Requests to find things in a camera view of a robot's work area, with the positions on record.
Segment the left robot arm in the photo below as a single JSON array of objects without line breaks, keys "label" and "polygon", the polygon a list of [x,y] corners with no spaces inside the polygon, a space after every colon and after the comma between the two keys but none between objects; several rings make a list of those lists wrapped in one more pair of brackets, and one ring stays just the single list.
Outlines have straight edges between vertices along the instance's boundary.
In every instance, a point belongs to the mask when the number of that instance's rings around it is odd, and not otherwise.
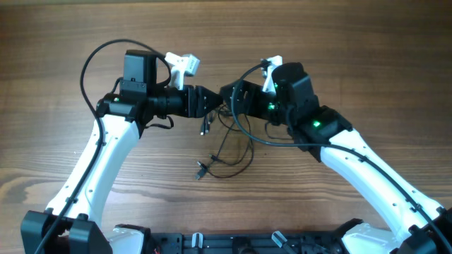
[{"label": "left robot arm", "polygon": [[20,232],[26,253],[157,253],[149,228],[120,224],[108,234],[100,224],[107,196],[127,155],[154,117],[203,118],[221,97],[187,85],[199,59],[128,50],[123,76],[94,110],[90,139],[64,186],[44,212],[29,211]]}]

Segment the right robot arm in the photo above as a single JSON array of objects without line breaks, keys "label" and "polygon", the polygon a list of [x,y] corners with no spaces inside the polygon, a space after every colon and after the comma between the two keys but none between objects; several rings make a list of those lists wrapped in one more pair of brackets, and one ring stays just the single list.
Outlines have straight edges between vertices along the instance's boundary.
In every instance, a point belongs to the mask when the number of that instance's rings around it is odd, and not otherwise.
[{"label": "right robot arm", "polygon": [[297,147],[341,175],[378,212],[388,230],[363,232],[356,222],[339,238],[348,253],[381,249],[385,253],[450,253],[451,211],[418,191],[380,158],[353,125],[336,110],[321,106],[309,74],[300,62],[258,64],[263,85],[241,76],[220,89],[232,118],[252,116],[287,126],[291,143],[263,140],[240,126],[244,135],[264,145]]}]

